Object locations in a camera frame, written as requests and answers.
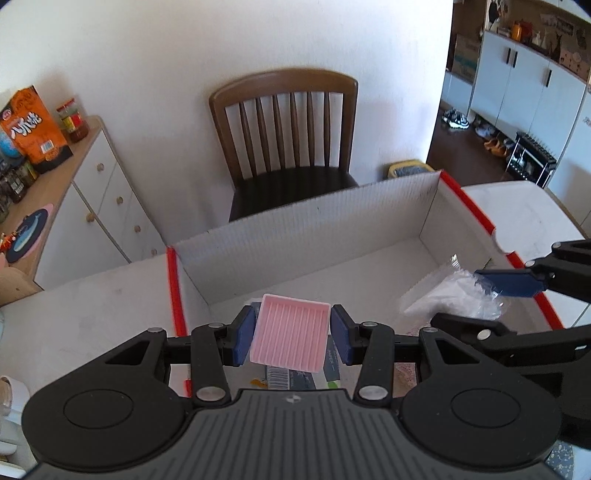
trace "drawer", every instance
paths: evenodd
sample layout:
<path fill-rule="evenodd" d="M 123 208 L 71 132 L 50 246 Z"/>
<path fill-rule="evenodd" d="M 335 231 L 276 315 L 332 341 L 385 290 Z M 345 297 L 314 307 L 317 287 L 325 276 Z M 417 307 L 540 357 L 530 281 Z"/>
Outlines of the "drawer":
<path fill-rule="evenodd" d="M 117 163 L 100 206 L 99 220 L 118 245 L 121 245 L 130 202 L 131 187 L 123 175 L 121 166 Z"/>
<path fill-rule="evenodd" d="M 70 186 L 47 236 L 35 282 L 48 290 L 122 265 L 127 260 Z"/>
<path fill-rule="evenodd" d="M 94 212 L 100 210 L 100 204 L 116 163 L 105 133 L 101 132 L 74 177 L 74 184 Z"/>
<path fill-rule="evenodd" d="M 142 260 L 144 257 L 144 245 L 149 225 L 150 220 L 148 220 L 137 197 L 132 193 L 121 240 L 121 248 L 132 262 Z"/>
<path fill-rule="evenodd" d="M 146 233 L 146 243 L 144 244 L 143 258 L 152 258 L 156 255 L 162 255 L 166 252 L 166 245 L 162 241 L 162 237 L 156 230 L 152 222 L 148 225 L 148 232 Z"/>

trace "pink box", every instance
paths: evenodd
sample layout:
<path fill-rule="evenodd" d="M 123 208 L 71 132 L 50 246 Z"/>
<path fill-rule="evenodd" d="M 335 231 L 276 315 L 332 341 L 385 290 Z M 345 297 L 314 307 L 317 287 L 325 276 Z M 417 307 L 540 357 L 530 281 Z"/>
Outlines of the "pink box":
<path fill-rule="evenodd" d="M 329 303 L 264 295 L 251 345 L 251 362 L 319 372 L 324 365 L 329 316 Z"/>

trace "plastic bag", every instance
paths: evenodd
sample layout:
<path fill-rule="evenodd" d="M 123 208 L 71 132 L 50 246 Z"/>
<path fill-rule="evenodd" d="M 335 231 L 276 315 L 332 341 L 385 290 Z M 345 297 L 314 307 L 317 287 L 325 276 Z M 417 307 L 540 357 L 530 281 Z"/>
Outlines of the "plastic bag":
<path fill-rule="evenodd" d="M 425 325 L 436 313 L 496 320 L 507 306 L 488 280 L 462 269 L 455 255 L 400 298 L 400 312 Z"/>

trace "floor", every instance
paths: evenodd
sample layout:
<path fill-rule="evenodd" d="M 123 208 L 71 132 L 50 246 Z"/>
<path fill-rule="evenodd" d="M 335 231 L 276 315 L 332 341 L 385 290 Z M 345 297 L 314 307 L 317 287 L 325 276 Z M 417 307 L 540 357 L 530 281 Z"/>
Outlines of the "floor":
<path fill-rule="evenodd" d="M 453 130 L 438 119 L 427 163 L 435 170 L 446 170 L 462 187 L 513 180 L 505 173 L 504 160 L 486 151 L 483 143 L 472 127 Z"/>

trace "orange snack bag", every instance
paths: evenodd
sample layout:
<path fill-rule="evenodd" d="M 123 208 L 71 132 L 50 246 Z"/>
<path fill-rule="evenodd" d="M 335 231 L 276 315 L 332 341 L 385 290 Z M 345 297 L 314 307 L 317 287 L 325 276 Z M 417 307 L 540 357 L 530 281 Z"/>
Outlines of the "orange snack bag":
<path fill-rule="evenodd" d="M 35 87 L 15 93 L 0 117 L 0 127 L 40 173 L 52 170 L 72 156 L 64 135 Z"/>

